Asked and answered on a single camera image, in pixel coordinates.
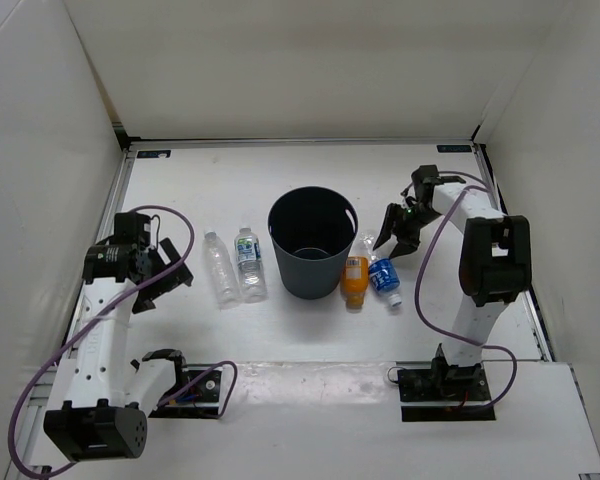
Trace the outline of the clear bottle blue label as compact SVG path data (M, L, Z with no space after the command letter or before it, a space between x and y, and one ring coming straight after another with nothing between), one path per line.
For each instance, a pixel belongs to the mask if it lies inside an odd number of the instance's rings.
M400 280L391 260L374 248L376 237L372 232L363 232L360 242L368 259L369 281L375 294L383 299L389 308L400 307Z

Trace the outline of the orange plastic bottle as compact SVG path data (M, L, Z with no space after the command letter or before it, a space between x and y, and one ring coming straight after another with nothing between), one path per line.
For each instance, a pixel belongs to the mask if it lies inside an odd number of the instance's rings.
M348 311L362 309L368 285L368 259L365 256L348 257L340 279L340 291Z

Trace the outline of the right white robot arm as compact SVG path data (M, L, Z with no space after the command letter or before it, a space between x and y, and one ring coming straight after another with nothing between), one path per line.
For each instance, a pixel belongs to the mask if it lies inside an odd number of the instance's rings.
M482 353L496 320L517 297L530 289L532 279L530 225L520 215L509 216L481 197L481 187L458 174L445 175L424 165L411 175L400 204L388 205L375 242L396 241L391 259L415 253L421 231L434 221L453 225L463 235L459 260L461 305L431 362L427 377L415 384L450 400L469 396L480 382Z

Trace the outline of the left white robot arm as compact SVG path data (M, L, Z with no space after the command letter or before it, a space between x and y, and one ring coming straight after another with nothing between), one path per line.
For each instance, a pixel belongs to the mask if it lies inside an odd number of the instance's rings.
M154 309L160 296L190 286L193 275L169 238L151 240L149 215L118 213L108 238L87 251L83 280L87 315L67 393L46 412L43 429L72 463L137 458L147 441L147 419L166 397L190 388L184 357L175 349L126 361L130 320Z

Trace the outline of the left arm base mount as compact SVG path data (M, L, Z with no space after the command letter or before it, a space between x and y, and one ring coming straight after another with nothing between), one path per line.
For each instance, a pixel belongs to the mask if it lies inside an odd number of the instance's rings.
M220 412L223 367L206 374L197 384L150 414L155 419L216 420Z

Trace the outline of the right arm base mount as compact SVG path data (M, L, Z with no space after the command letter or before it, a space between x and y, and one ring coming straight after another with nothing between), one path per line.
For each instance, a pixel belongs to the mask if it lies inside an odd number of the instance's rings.
M386 373L398 388L403 423L491 422L495 409L484 368L468 378L445 378L441 368L396 364Z

